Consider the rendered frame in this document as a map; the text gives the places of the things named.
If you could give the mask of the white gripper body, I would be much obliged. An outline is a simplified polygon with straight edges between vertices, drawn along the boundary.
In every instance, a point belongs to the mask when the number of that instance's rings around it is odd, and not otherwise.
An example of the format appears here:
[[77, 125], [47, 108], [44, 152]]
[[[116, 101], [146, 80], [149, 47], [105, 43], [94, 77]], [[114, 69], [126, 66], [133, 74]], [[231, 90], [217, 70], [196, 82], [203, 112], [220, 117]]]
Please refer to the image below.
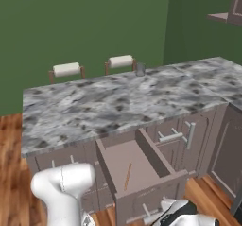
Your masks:
[[174, 202], [175, 202], [175, 200], [173, 200], [173, 199], [163, 198], [161, 200], [162, 210], [166, 211]]

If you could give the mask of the orange straw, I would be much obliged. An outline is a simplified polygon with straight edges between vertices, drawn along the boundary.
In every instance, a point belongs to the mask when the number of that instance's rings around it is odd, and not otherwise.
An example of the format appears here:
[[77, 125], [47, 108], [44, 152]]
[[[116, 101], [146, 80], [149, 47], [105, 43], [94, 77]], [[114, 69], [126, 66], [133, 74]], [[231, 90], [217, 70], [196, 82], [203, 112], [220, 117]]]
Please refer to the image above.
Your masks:
[[128, 171], [127, 171], [127, 175], [126, 175], [126, 179], [125, 179], [125, 184], [124, 184], [124, 191], [126, 191], [127, 188], [128, 188], [129, 179], [130, 179], [131, 167], [132, 167], [132, 163], [129, 163], [129, 167], [128, 167]]

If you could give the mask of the closed grey-brown drawer front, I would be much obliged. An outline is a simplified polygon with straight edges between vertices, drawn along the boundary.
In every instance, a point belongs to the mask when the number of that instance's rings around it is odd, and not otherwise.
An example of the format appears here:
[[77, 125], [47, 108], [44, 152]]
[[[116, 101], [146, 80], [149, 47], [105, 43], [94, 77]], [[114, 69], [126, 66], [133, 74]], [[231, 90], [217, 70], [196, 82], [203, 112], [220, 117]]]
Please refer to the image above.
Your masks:
[[158, 131], [164, 135], [170, 135], [173, 132], [171, 128], [174, 128], [177, 132], [182, 131], [182, 125], [179, 118], [175, 118], [169, 121], [165, 121], [161, 124], [154, 124], [146, 128], [146, 132], [149, 135], [156, 148], [162, 154], [162, 161], [169, 172], [181, 173], [187, 176], [188, 172], [181, 165], [180, 150], [182, 149], [182, 139], [176, 139], [169, 142], [160, 143]]

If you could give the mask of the open grey-brown drawer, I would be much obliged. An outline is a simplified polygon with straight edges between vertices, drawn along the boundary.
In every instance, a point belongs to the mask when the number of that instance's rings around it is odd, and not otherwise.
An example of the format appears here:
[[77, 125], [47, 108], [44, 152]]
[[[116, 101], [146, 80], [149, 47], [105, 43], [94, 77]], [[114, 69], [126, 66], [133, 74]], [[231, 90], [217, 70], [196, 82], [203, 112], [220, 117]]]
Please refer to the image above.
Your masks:
[[[95, 141], [96, 154], [115, 203], [116, 226], [126, 226], [126, 221], [157, 209], [164, 197], [179, 200], [184, 195], [188, 178], [167, 170], [162, 154], [146, 131], [138, 129], [126, 139], [110, 137]], [[125, 179], [132, 163], [128, 188]]]

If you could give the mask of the wide grey-brown drawer front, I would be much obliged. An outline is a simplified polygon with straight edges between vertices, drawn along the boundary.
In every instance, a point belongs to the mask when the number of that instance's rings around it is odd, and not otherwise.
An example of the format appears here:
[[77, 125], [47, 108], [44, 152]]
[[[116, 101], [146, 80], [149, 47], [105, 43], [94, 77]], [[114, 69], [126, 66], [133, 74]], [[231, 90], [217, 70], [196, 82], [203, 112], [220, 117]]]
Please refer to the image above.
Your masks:
[[96, 164], [98, 159], [96, 156], [95, 140], [86, 143], [75, 143], [72, 146], [28, 157], [27, 163], [31, 173], [35, 174], [51, 168], [51, 160], [55, 161], [55, 167], [71, 164], [70, 155], [73, 155], [75, 162]]

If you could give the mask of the glass cup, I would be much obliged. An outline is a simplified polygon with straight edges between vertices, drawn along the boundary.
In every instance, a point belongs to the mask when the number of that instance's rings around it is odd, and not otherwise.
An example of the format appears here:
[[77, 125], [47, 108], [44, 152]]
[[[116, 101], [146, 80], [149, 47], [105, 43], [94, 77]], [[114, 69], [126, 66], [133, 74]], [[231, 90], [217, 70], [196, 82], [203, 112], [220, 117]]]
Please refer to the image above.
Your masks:
[[142, 77], [146, 73], [146, 67], [143, 63], [138, 62], [136, 64], [135, 74], [137, 77]]

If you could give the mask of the grey-brown corner cabinet door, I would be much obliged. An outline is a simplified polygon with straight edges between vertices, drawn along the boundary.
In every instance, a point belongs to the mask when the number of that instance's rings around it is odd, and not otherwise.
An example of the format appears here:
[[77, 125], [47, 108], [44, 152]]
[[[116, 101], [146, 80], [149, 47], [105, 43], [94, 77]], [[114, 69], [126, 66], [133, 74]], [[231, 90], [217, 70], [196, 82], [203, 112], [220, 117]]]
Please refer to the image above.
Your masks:
[[235, 199], [242, 186], [242, 112], [232, 104], [226, 108], [208, 174]]

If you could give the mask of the wooden stool with white cushion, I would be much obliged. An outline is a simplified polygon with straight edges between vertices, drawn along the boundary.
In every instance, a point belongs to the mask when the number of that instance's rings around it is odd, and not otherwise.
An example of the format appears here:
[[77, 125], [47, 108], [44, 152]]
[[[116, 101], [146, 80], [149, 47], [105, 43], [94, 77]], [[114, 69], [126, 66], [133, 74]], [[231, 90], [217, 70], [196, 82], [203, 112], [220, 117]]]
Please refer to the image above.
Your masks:
[[73, 76], [80, 74], [82, 79], [85, 79], [85, 68], [78, 62], [58, 64], [54, 65], [53, 68], [48, 72], [50, 82], [54, 82], [54, 78]]
[[132, 55], [111, 57], [105, 63], [105, 74], [108, 74], [110, 68], [118, 68], [118, 67], [126, 67], [126, 66], [130, 66], [132, 70], [135, 70], [136, 59]]

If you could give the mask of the grey-brown wall shelf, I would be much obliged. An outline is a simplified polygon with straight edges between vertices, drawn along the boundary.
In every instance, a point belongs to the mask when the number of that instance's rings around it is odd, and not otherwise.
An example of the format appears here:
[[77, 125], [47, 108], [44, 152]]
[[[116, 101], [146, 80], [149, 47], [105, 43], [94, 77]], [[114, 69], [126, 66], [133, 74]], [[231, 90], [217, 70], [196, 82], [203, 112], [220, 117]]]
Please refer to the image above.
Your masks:
[[222, 23], [226, 23], [228, 19], [228, 13], [215, 13], [215, 14], [208, 14], [207, 18], [209, 20], [214, 20]]

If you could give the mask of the grey-brown wall cabinet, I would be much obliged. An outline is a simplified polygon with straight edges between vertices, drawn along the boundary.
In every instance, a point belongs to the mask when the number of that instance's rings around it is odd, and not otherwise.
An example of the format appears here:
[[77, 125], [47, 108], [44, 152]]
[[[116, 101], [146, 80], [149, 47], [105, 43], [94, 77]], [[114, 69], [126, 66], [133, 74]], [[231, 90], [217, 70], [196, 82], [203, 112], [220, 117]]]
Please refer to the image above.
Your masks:
[[232, 0], [227, 22], [242, 26], [242, 0]]

